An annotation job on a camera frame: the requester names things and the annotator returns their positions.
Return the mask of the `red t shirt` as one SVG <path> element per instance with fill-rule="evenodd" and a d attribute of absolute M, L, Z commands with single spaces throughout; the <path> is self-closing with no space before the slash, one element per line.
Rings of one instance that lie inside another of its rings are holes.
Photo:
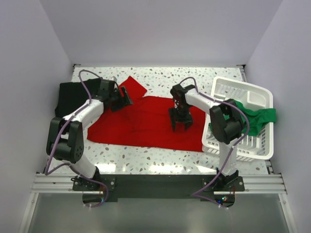
<path fill-rule="evenodd" d="M 173 129 L 168 109 L 170 98 L 146 96 L 147 90 L 128 77 L 122 86 L 134 102 L 118 111 L 103 113 L 87 130 L 87 139 L 95 143 L 137 147 L 157 147 L 171 150 L 202 151 L 205 113 L 190 109 L 193 124 L 189 129 L 178 123 Z"/>

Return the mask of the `folded black t shirt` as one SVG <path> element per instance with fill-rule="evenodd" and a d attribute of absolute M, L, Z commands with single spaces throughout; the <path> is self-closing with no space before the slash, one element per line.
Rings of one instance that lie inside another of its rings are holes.
<path fill-rule="evenodd" d="M 89 100 L 87 91 L 81 83 L 60 83 L 57 106 L 54 110 L 56 117 L 71 114 Z"/>

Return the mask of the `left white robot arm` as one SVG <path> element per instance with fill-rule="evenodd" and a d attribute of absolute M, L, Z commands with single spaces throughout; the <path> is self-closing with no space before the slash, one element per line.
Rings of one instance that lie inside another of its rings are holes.
<path fill-rule="evenodd" d="M 84 154 L 83 131 L 105 111 L 115 112 L 133 102 L 126 87 L 118 86 L 113 80 L 101 80 L 94 95 L 91 95 L 84 83 L 82 86 L 88 94 L 85 103 L 65 117 L 55 117 L 50 122 L 46 146 L 49 159 L 44 174 L 47 176 L 62 166 L 68 166 L 84 179 L 85 187 L 96 190 L 101 184 L 100 172 Z"/>

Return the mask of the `white plastic laundry basket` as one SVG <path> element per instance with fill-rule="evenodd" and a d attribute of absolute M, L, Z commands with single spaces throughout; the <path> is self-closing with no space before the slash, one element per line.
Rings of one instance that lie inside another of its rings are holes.
<path fill-rule="evenodd" d="M 211 88 L 211 96 L 220 100 L 234 99 L 252 111 L 273 108 L 272 93 L 260 86 L 235 81 L 223 77 L 215 77 Z M 219 143 L 208 126 L 207 116 L 202 136 L 202 150 L 210 154 L 219 154 Z M 237 145 L 237 160 L 251 162 L 254 159 L 269 160 L 274 154 L 274 124 L 264 126 L 256 136 L 248 134 Z"/>

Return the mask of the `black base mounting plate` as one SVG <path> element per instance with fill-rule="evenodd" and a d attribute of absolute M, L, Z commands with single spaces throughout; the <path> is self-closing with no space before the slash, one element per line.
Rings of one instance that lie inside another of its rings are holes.
<path fill-rule="evenodd" d="M 83 202 L 118 199 L 189 199 L 195 191 L 207 185 L 214 175 L 100 175 L 98 183 L 75 176 L 71 178 L 73 191 L 83 192 Z"/>

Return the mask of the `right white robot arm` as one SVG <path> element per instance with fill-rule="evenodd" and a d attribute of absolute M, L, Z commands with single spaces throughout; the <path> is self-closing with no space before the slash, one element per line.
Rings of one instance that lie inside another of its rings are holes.
<path fill-rule="evenodd" d="M 193 119 L 191 107 L 204 111 L 210 118 L 211 131 L 219 142 L 219 171 L 216 179 L 219 189 L 227 191 L 234 184 L 231 175 L 237 173 L 237 145 L 248 134 L 250 125 L 247 116 L 237 107 L 233 99 L 219 100 L 198 91 L 195 85 L 182 87 L 177 84 L 170 93 L 174 107 L 169 109 L 173 130 L 177 123 L 182 123 L 187 130 Z"/>

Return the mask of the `green t shirt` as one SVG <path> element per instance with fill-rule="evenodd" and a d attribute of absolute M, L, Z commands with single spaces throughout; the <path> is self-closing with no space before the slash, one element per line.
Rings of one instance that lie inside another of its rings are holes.
<path fill-rule="evenodd" d="M 218 102 L 209 109 L 208 114 L 210 116 L 208 126 L 213 136 L 226 144 L 240 138 L 242 133 L 257 136 L 266 124 L 276 122 L 276 109 L 253 111 L 234 99 Z"/>

